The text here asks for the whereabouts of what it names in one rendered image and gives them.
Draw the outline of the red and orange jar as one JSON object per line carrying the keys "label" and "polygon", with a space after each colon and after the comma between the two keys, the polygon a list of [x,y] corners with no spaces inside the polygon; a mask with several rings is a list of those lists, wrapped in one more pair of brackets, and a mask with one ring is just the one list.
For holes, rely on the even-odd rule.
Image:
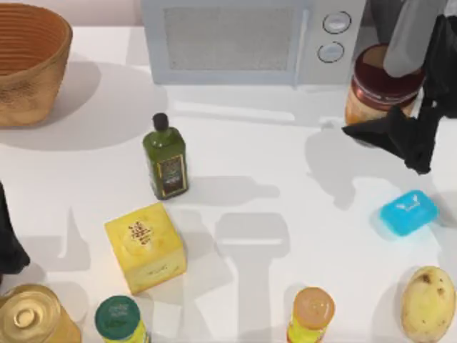
{"label": "red and orange jar", "polygon": [[357,57],[346,102],[347,125],[385,117],[392,106],[399,106],[410,116],[423,84],[421,69],[396,78],[383,68],[386,44],[363,50]]}

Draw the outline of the blue soap box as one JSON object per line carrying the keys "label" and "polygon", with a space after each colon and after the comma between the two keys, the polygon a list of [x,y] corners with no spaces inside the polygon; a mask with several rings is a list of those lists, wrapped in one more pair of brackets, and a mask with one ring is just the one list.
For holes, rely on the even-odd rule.
{"label": "blue soap box", "polygon": [[409,191],[381,207],[382,223],[398,237],[405,237],[433,222],[439,209],[421,190]]}

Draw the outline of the pale microwave oven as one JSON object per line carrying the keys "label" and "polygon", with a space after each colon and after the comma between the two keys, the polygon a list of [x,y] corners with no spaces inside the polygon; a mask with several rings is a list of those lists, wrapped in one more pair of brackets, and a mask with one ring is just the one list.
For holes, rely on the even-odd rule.
{"label": "pale microwave oven", "polygon": [[[343,84],[351,70],[352,57],[356,47],[358,31],[367,0],[306,0],[309,10],[309,22],[306,35],[306,53],[303,65],[303,83],[291,84]],[[352,22],[342,34],[329,34],[322,26],[328,14],[339,11],[347,12]],[[318,48],[337,41],[345,48],[343,58],[332,64],[325,64],[317,57]]]}

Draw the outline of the round microwave knob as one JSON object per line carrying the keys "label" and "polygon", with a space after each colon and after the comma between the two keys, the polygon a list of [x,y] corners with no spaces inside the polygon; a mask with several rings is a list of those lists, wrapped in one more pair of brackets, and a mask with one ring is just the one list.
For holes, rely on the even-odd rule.
{"label": "round microwave knob", "polygon": [[318,59],[325,64],[332,64],[341,60],[344,54],[344,46],[337,41],[332,41],[331,43],[324,44],[320,46],[317,51]]}
{"label": "round microwave knob", "polygon": [[329,34],[342,34],[351,25],[352,18],[345,11],[339,11],[326,15],[323,20],[323,29]]}

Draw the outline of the yellow potato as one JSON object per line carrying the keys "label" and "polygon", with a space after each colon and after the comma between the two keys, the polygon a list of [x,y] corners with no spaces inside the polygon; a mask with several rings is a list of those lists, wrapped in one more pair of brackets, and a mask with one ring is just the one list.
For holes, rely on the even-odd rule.
{"label": "yellow potato", "polygon": [[443,269],[421,267],[415,271],[402,296],[401,324],[414,343],[438,343],[456,313],[457,293]]}

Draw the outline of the microwave oven door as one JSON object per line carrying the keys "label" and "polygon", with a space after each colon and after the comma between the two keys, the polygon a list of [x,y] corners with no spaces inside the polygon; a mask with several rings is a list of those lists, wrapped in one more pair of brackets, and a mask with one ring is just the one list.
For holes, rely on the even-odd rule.
{"label": "microwave oven door", "polygon": [[306,0],[141,0],[157,84],[291,85]]}

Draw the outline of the yellow bottle with orange lid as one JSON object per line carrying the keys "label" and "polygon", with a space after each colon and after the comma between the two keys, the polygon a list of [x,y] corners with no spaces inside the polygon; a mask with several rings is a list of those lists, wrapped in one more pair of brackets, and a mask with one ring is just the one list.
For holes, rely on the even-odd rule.
{"label": "yellow bottle with orange lid", "polygon": [[293,301],[287,342],[322,343],[334,313],[335,302],[329,293],[320,287],[303,288]]}

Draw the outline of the yellow box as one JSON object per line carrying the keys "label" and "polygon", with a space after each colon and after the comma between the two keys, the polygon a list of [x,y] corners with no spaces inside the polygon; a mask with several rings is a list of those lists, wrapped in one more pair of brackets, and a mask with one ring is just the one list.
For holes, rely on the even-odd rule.
{"label": "yellow box", "polygon": [[104,225],[132,294],[186,271],[186,251],[163,204],[155,203]]}

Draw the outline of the yellow bottle with green lid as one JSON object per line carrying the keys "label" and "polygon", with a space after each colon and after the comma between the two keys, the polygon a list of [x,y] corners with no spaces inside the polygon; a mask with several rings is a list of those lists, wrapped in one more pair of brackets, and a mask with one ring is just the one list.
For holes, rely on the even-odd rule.
{"label": "yellow bottle with green lid", "polygon": [[104,343],[151,343],[139,307],[130,297],[105,299],[98,306],[94,321]]}

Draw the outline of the brown woven basket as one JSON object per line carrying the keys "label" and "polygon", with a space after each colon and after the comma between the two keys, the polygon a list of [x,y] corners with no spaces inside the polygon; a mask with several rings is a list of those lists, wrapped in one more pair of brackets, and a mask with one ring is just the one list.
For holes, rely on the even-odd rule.
{"label": "brown woven basket", "polygon": [[0,2],[0,127],[36,124],[50,114],[72,39],[70,24],[59,14]]}

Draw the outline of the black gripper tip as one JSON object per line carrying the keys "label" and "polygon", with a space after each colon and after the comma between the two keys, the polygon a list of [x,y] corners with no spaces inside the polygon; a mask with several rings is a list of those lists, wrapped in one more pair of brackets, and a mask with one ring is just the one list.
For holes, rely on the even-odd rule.
{"label": "black gripper tip", "polygon": [[0,182],[0,284],[5,275],[21,273],[30,261],[14,232],[4,187]]}

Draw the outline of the gold can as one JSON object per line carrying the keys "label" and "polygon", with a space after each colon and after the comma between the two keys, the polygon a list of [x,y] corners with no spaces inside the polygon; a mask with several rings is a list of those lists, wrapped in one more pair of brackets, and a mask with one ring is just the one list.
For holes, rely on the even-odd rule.
{"label": "gold can", "polygon": [[24,284],[0,296],[0,343],[81,343],[81,332],[50,288]]}

